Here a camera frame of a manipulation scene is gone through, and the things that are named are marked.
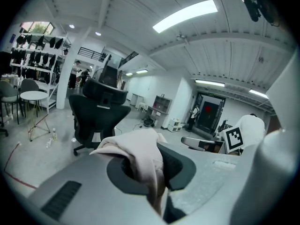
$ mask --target beige cloth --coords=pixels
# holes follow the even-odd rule
[[[161,214],[161,197],[165,191],[164,163],[157,141],[166,139],[154,129],[140,129],[105,138],[94,153],[113,153],[130,160],[135,179],[149,188],[150,203]]]

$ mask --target red cable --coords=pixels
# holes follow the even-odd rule
[[[7,165],[8,165],[8,162],[9,162],[11,156],[13,155],[15,149],[16,149],[19,145],[20,145],[20,144],[18,143],[18,144],[16,145],[16,147],[14,148],[14,150],[10,153],[9,158],[8,158],[6,164],[5,164],[5,167],[4,167],[4,173],[6,173],[9,177],[11,177],[12,179],[14,179],[15,181],[17,181],[17,182],[19,182],[19,183],[21,183],[21,184],[23,184],[23,185],[25,185],[25,186],[27,186],[27,187],[30,187],[30,188],[33,188],[33,189],[37,189],[37,187],[35,187],[35,186],[33,186],[33,185],[30,185],[30,184],[28,184],[28,183],[26,183],[26,182],[23,182],[23,181],[21,181],[21,180],[15,178],[13,175],[11,175],[11,174],[9,174],[8,172],[5,171],[5,169],[6,169]]]

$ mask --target black metal railing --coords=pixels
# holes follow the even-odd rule
[[[95,52],[93,50],[81,47],[79,49],[78,55],[82,55],[84,57],[87,58],[91,58],[91,59],[95,59],[97,61],[103,62],[104,59],[106,58],[107,54],[105,53],[99,53],[99,52]]]
[[[137,52],[132,52],[125,59],[122,59],[121,62],[120,62],[119,68],[121,66],[123,66],[125,63],[127,63],[128,61],[132,60],[137,55],[139,55]]]

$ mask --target ceiling light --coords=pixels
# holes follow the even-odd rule
[[[249,92],[254,93],[254,94],[256,94],[256,95],[259,95],[259,96],[261,96],[261,97],[263,97],[263,98],[269,99],[267,95],[265,95],[265,94],[263,94],[263,93],[261,93],[261,92],[255,91],[255,90],[253,90],[253,89],[251,89]]]
[[[141,71],[137,71],[136,73],[140,74],[140,73],[147,73],[147,72],[148,72],[148,70],[144,69],[144,70],[141,70]]]
[[[154,25],[153,28],[156,32],[161,33],[162,31],[187,19],[208,13],[215,13],[217,11],[217,7],[213,0],[199,2],[173,13],[164,20],[161,20],[158,24]]]
[[[205,81],[205,80],[195,80],[195,81],[196,81],[196,83],[203,83],[203,84],[208,84],[208,85],[215,85],[215,86],[225,87],[225,83],[211,82],[211,81]]]

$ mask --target fluorescent light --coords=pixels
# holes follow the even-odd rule
[[[158,24],[154,25],[153,28],[156,32],[161,33],[162,31],[187,19],[208,13],[215,13],[217,11],[217,7],[213,0],[199,2],[173,13],[164,20],[161,20]]]
[[[208,85],[215,85],[215,86],[220,86],[220,87],[225,87],[224,83],[220,82],[211,82],[211,81],[205,81],[205,80],[195,80],[196,83],[203,83],[203,84],[208,84]]]
[[[261,92],[255,91],[255,90],[253,90],[253,89],[251,89],[249,92],[254,93],[254,94],[256,94],[256,95],[259,95],[259,96],[261,96],[261,97],[263,97],[263,98],[269,99],[267,95],[265,95],[265,94],[263,94],[263,93],[261,93]]]
[[[136,73],[140,74],[140,73],[147,73],[147,72],[148,72],[148,70],[144,69],[144,70],[141,70],[141,71],[137,71]]]

